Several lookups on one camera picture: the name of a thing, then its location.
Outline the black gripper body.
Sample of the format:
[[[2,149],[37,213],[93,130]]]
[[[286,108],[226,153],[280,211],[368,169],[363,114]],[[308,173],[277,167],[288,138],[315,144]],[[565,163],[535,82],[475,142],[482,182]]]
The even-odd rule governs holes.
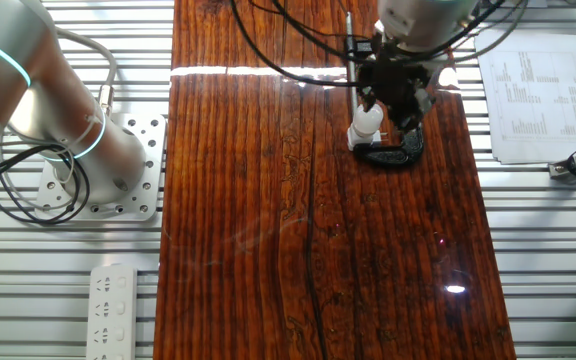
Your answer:
[[[405,59],[391,59],[375,52],[362,53],[360,59],[362,63],[357,70],[360,87],[373,87],[376,104],[385,105],[390,118],[391,109],[404,103],[417,103],[425,115],[432,108],[434,100],[426,90],[431,71],[425,65],[406,63]],[[373,108],[364,112],[362,104],[357,110],[360,114],[374,112]]]

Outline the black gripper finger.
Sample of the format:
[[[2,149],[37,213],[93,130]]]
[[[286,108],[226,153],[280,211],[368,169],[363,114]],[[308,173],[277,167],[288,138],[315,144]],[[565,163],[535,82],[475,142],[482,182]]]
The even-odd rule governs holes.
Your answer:
[[[391,121],[394,127],[402,133],[416,129],[424,116],[424,112],[417,103],[404,103],[391,109]]]
[[[364,86],[358,89],[358,95],[361,98],[363,111],[369,112],[377,102],[372,86]]]

